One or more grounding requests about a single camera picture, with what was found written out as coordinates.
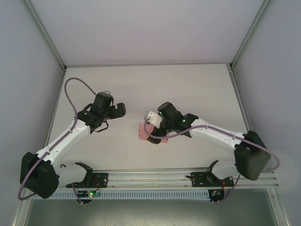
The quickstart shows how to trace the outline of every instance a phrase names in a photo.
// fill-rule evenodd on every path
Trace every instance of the pink block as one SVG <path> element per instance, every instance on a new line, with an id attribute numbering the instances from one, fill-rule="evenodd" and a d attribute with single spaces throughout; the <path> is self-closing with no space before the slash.
<path id="1" fill-rule="evenodd" d="M 154 126 L 152 125 L 146 125 L 146 129 L 149 133 L 152 132 L 152 130 L 154 129 Z M 146 134 L 145 130 L 144 130 L 144 124 L 140 124 L 139 125 L 139 129 L 138 129 L 138 132 L 139 132 L 139 139 L 140 140 L 146 140 L 149 136 Z M 167 140 L 168 139 L 162 139 L 161 140 L 161 143 L 167 143 Z"/>

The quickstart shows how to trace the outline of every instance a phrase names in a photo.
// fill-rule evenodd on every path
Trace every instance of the purple cable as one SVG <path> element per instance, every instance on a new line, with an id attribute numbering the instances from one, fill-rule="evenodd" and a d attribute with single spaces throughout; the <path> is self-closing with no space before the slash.
<path id="1" fill-rule="evenodd" d="M 223 202 L 225 199 L 227 199 L 227 198 L 231 195 L 231 193 L 233 192 L 234 188 L 236 187 L 236 185 L 237 185 L 239 179 L 240 179 L 240 175 L 237 177 L 237 179 L 236 179 L 236 181 L 235 181 L 233 187 L 232 187 L 232 188 L 230 189 L 230 191 L 225 195 L 225 197 L 224 197 L 222 200 L 220 200 L 220 202 Z"/>
<path id="2" fill-rule="evenodd" d="M 88 84 L 86 84 L 82 79 L 79 79 L 79 78 L 69 78 L 69 79 L 66 80 L 65 85 L 64 85 L 64 91 L 65 91 L 65 95 L 66 95 L 66 97 L 67 97 L 67 99 L 68 99 L 68 101 L 69 101 L 69 103 L 70 103 L 72 109 L 74 110 L 74 123 L 73 123 L 73 125 L 71 126 L 70 131 L 67 131 L 67 132 L 66 132 L 66 133 L 65 133 L 58 141 L 56 141 L 56 142 L 49 148 L 49 152 L 51 152 L 51 151 L 52 151 L 59 143 L 61 143 L 62 140 L 64 140 L 64 139 L 66 138 L 66 136 L 68 136 L 68 135 L 70 134 L 70 132 L 74 129 L 74 127 L 75 127 L 75 125 L 76 125 L 76 122 L 77 122 L 77 111 L 76 111 L 76 108 L 75 108 L 73 102 L 71 101 L 71 99 L 70 99 L 70 97 L 69 97 L 69 95 L 68 95 L 68 92 L 67 92 L 67 84 L 68 84 L 68 82 L 69 82 L 70 80 L 78 80 L 78 81 L 82 82 L 82 83 L 83 83 L 83 84 L 84 84 L 84 85 L 85 85 L 85 86 L 86 86 L 86 87 L 87 87 L 94 95 L 96 95 L 96 93 L 92 90 L 92 88 L 91 88 Z M 28 178 L 30 177 L 30 175 L 32 174 L 32 172 L 37 168 L 37 166 L 40 164 L 40 162 L 42 162 L 42 160 L 43 160 L 47 155 L 48 155 L 48 152 L 45 152 L 45 153 L 42 155 L 42 157 L 40 157 L 40 159 L 37 160 L 37 162 L 33 165 L 33 167 L 31 167 L 31 169 L 28 171 L 26 177 L 24 178 L 24 180 L 23 180 L 23 182 L 22 182 L 22 184 L 21 184 L 21 186 L 20 186 L 19 192 L 18 192 L 18 199 L 19 199 L 19 200 L 23 201 L 23 200 L 28 199 L 28 198 L 30 198 L 30 197 L 33 197 L 33 196 L 35 195 L 35 193 L 32 193 L 32 194 L 30 194 L 30 195 L 28 195 L 28 196 L 26 196 L 26 197 L 21 197 L 22 190 L 23 190 L 23 188 L 24 188 L 24 186 L 25 186 L 25 184 L 26 184 Z"/>
<path id="3" fill-rule="evenodd" d="M 79 195 L 78 195 L 77 192 L 75 191 L 75 187 L 74 187 L 73 183 L 71 183 L 71 185 L 72 185 L 72 188 L 73 188 L 73 191 L 74 191 L 74 193 L 75 193 L 75 196 L 76 196 L 77 200 L 80 202 L 80 204 L 83 204 L 83 201 L 80 200 Z"/>

